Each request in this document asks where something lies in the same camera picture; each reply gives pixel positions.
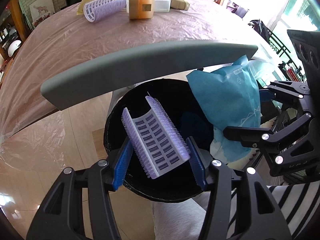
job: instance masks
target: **blue plastic bag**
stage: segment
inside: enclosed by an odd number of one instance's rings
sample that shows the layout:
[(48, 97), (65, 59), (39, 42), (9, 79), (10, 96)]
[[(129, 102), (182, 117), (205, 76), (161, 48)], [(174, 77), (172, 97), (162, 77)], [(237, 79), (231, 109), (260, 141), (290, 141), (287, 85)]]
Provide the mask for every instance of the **blue plastic bag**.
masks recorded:
[(205, 116), (214, 125), (211, 155), (224, 163), (245, 157), (250, 148), (227, 140), (222, 131), (227, 126), (260, 126), (259, 88), (247, 57), (211, 73), (194, 70), (187, 79)]

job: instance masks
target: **black bag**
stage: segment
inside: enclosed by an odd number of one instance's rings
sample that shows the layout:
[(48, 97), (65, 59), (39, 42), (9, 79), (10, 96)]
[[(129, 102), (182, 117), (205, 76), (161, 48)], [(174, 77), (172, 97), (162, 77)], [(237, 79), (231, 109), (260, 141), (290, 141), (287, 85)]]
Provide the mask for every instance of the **black bag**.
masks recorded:
[(270, 34), (262, 20), (252, 20), (249, 25), (269, 44)]

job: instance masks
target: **label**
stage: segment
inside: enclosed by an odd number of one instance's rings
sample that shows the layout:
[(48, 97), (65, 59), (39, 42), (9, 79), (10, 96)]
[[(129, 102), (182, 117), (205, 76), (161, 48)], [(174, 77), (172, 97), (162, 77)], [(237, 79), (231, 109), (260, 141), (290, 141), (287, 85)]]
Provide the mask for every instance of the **label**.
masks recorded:
[(142, 11), (143, 12), (150, 12), (151, 11), (151, 4), (142, 4)]
[(235, 75), (238, 75), (239, 73), (241, 73), (242, 72), (242, 68), (238, 68), (238, 69), (236, 69), (233, 73), (235, 74)]

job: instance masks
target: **orange jar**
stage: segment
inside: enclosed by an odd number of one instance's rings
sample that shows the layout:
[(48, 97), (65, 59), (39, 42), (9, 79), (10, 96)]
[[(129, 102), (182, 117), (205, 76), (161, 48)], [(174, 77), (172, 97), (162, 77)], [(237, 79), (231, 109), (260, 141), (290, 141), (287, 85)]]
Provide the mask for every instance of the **orange jar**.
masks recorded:
[(155, 0), (129, 0), (129, 19), (151, 19)]

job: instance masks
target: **black trash bin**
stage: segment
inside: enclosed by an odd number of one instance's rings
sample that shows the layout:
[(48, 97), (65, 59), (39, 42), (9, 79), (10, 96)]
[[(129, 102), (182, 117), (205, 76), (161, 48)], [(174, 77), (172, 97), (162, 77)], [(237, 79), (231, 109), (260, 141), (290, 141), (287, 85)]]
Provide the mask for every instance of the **black trash bin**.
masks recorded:
[[(104, 131), (107, 153), (120, 148), (127, 137), (121, 122), (123, 109), (127, 107), (132, 118), (144, 115), (150, 110), (145, 99), (148, 95), (161, 103), (184, 140), (193, 136), (199, 148), (210, 149), (213, 125), (206, 119), (188, 82), (158, 79), (133, 88), (115, 105), (107, 118)], [(188, 161), (157, 179), (149, 179), (135, 153), (124, 178), (124, 186), (149, 200), (167, 203), (182, 202), (202, 192)]]

